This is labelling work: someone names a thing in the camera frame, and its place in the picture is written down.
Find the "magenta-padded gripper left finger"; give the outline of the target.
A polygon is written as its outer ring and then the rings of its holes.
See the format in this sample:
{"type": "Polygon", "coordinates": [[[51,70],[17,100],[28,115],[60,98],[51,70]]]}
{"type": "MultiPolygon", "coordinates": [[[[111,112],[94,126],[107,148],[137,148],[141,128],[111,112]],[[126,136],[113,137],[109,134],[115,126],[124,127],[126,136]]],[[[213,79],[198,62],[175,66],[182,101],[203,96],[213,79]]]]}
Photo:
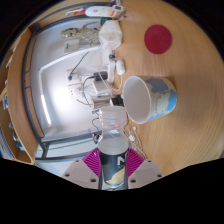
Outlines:
{"type": "Polygon", "coordinates": [[[75,159],[62,177],[84,188],[98,189],[101,175],[101,161],[97,148],[83,159],[75,159]]]}

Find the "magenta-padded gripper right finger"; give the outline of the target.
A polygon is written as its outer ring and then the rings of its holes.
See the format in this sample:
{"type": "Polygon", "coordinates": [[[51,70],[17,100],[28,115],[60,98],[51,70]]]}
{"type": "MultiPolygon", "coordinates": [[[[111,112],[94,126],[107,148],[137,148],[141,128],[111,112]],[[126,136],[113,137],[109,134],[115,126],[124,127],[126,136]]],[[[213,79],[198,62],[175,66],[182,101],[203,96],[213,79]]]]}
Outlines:
{"type": "Polygon", "coordinates": [[[151,159],[144,159],[132,148],[126,157],[126,177],[129,189],[140,188],[163,177],[162,171],[151,159]]]}

